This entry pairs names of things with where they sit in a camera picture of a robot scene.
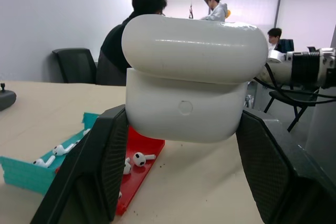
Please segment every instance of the black joystick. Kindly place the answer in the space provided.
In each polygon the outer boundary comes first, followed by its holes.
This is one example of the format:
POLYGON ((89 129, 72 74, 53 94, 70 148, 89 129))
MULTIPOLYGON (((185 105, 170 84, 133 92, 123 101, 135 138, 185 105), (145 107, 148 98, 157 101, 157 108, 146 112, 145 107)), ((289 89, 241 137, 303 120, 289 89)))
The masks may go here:
POLYGON ((16 93, 11 90, 5 90, 5 84, 0 83, 0 111, 12 106, 16 101, 16 93))

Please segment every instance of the black cable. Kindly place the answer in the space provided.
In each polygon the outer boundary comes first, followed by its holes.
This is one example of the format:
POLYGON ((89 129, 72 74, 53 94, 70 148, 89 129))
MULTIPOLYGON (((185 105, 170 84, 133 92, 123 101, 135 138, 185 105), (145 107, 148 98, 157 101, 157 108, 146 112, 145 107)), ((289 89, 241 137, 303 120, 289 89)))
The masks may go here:
MULTIPOLYGON (((261 85, 265 86, 268 89, 276 90, 276 88, 274 86, 271 86, 271 85, 261 81, 257 77, 254 77, 254 80, 256 82, 260 83, 261 85)), ((288 89, 282 89, 282 91, 285 92, 285 93, 313 95, 313 96, 316 96, 316 97, 336 99, 336 96, 334 96, 334 95, 318 94, 318 93, 313 93, 313 92, 304 92, 304 91, 300 91, 300 90, 288 90, 288 89)))
POLYGON ((332 100, 327 100, 327 101, 320 101, 320 102, 307 102, 307 101, 299 101, 299 100, 296 100, 296 99, 293 99, 291 97, 289 97, 288 95, 285 94, 284 90, 281 89, 280 87, 278 87, 277 85, 277 82, 274 78, 274 75, 272 73, 272 70, 269 66, 268 63, 265 64, 265 67, 269 73, 269 76, 271 78, 271 81, 272 81, 272 84, 274 85, 274 88, 276 91, 278 91, 283 97, 289 99, 290 101, 294 102, 297 104, 297 106, 307 106, 307 107, 314 107, 316 104, 324 104, 324 103, 330 103, 330 102, 336 102, 336 99, 332 99, 332 100))

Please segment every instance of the person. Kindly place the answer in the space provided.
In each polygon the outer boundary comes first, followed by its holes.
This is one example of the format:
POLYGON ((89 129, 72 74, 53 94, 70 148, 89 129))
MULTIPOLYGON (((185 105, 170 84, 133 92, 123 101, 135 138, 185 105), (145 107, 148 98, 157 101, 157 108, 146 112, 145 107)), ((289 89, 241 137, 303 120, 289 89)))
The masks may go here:
POLYGON ((131 68, 122 52, 121 38, 127 23, 144 14, 162 14, 167 0, 132 0, 133 12, 122 24, 113 28, 105 38, 97 65, 96 84, 125 86, 126 71, 131 68))
POLYGON ((210 15, 205 16, 201 19, 224 22, 225 17, 227 16, 227 4, 222 4, 221 0, 206 0, 206 1, 212 12, 210 13, 210 15))
POLYGON ((270 46, 268 47, 268 54, 272 52, 276 48, 276 46, 279 43, 282 30, 280 28, 272 28, 270 31, 268 31, 268 42, 270 43, 270 46))

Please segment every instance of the beige tabletop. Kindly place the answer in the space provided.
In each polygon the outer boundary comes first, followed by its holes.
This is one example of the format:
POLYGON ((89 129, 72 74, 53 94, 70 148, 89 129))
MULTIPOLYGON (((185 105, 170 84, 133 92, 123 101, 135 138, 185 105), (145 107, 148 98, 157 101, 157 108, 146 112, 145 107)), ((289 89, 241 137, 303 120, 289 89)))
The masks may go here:
MULTIPOLYGON (((32 162, 82 129, 84 112, 125 102, 125 88, 7 82, 17 101, 0 112, 0 156, 32 162)), ((0 169, 0 223, 29 223, 43 196, 6 185, 0 169)), ((236 136, 218 144, 166 141, 128 211, 113 223, 262 224, 236 136)))

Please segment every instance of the gray hoodie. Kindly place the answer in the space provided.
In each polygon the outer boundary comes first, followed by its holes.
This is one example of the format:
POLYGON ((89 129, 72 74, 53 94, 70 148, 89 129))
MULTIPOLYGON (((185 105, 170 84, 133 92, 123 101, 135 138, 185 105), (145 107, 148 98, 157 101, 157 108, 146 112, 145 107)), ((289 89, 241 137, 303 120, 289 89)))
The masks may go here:
POLYGON ((215 9, 210 13, 210 15, 205 16, 201 19, 203 20, 214 20, 214 21, 225 21, 227 15, 227 4, 222 4, 221 2, 215 7, 215 9))

